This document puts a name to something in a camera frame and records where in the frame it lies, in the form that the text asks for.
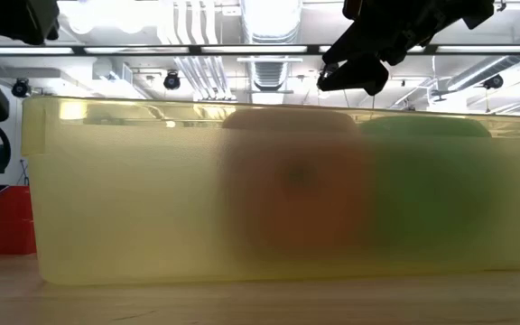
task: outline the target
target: table surface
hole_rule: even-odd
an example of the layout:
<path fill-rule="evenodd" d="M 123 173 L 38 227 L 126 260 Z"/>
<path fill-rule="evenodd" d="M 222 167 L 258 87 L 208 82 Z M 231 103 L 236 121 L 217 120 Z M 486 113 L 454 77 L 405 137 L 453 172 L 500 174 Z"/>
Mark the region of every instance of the table surface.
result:
<path fill-rule="evenodd" d="M 520 324 L 520 273 L 68 287 L 0 257 L 7 324 Z"/>

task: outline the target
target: ceiling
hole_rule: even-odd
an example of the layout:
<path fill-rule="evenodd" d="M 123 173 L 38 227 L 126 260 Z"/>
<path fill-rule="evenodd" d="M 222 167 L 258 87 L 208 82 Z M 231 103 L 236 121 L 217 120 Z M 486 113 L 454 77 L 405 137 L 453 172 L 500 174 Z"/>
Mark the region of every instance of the ceiling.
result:
<path fill-rule="evenodd" d="M 113 0 L 112 7 L 126 0 Z M 476 30 L 469 31 L 463 22 L 458 22 L 440 32 L 432 43 L 466 43 L 466 44 L 499 44 L 514 43 L 520 38 L 520 1 L 507 0 L 507 10 L 496 13 L 491 19 L 480 25 Z M 140 32 L 122 32 L 118 22 L 101 17 L 101 11 L 91 13 L 89 19 L 97 21 L 90 32 L 78 34 L 70 26 L 70 21 L 77 15 L 77 1 L 59 1 L 62 15 L 60 17 L 60 38 L 50 44 L 57 45 L 129 45 L 129 44 L 161 44 L 157 36 L 157 24 L 162 17 L 157 13 L 157 1 L 137 1 L 132 6 L 123 7 L 120 12 L 123 17 L 119 21 L 140 22 L 143 28 Z M 216 1 L 216 34 L 218 41 L 224 44 L 243 42 L 241 17 L 232 15 L 228 9 L 238 9 L 238 0 Z M 304 0 L 300 28 L 302 44 L 332 44 L 350 26 L 351 21 L 344 18 L 341 12 L 342 1 L 334 0 Z M 188 14 L 187 25 L 191 19 Z M 0 37 L 0 45 L 16 44 Z M 455 110 L 459 100 L 467 105 L 463 109 L 470 112 L 484 113 L 520 102 L 520 64 L 505 70 L 501 76 L 506 85 L 498 90 L 486 92 L 483 88 L 469 88 L 460 94 L 445 96 L 447 101 L 429 104 L 427 90 L 418 88 L 428 79 L 446 80 L 469 69 L 486 57 L 479 56 L 410 56 L 395 67 L 390 67 L 391 81 L 385 90 L 372 98 L 362 90 L 347 90 L 321 94 L 315 87 L 318 71 L 321 68 L 320 57 L 301 57 L 302 62 L 291 63 L 289 78 L 281 91 L 284 104 L 321 105 L 330 107 L 372 107 L 404 108 L 415 107 L 418 110 Z M 15 68 L 49 68 L 61 70 L 85 85 L 86 90 L 94 88 L 92 66 L 96 58 L 0 58 L 0 70 Z M 117 57 L 116 64 L 126 63 L 135 72 L 135 85 L 149 97 L 167 100 L 192 100 L 193 90 L 187 82 L 183 82 L 178 90 L 166 91 L 162 85 L 162 77 L 167 70 L 178 69 L 174 59 L 170 57 Z M 250 82 L 248 68 L 245 63 L 237 62 L 237 58 L 223 58 L 228 83 L 233 89 L 238 102 L 250 102 Z M 148 76 L 155 76 L 157 82 L 147 81 Z M 90 96 L 101 91 L 91 91 Z M 512 110 L 511 114 L 520 114 L 520 109 Z"/>

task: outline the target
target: wall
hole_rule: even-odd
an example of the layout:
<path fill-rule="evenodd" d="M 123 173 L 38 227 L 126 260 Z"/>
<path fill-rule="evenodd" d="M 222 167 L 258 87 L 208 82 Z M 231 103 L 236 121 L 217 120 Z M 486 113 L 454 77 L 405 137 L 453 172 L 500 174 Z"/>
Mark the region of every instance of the wall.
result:
<path fill-rule="evenodd" d="M 11 89 L 1 87 L 4 94 L 9 100 L 9 118 L 0 123 L 0 127 L 5 131 L 9 142 L 11 143 L 11 161 L 5 170 L 5 174 L 0 174 L 0 184 L 17 184 L 20 180 L 23 184 L 23 178 L 20 176 L 23 173 L 22 165 L 20 164 L 21 156 L 21 141 L 22 141 L 22 100 L 14 97 L 11 94 Z"/>

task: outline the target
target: plastic bin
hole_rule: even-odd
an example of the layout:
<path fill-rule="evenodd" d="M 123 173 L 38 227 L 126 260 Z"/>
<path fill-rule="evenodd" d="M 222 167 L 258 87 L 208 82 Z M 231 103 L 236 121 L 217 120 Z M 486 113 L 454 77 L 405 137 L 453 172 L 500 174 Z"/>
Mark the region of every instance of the plastic bin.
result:
<path fill-rule="evenodd" d="M 34 97 L 42 277 L 520 269 L 520 117 Z"/>

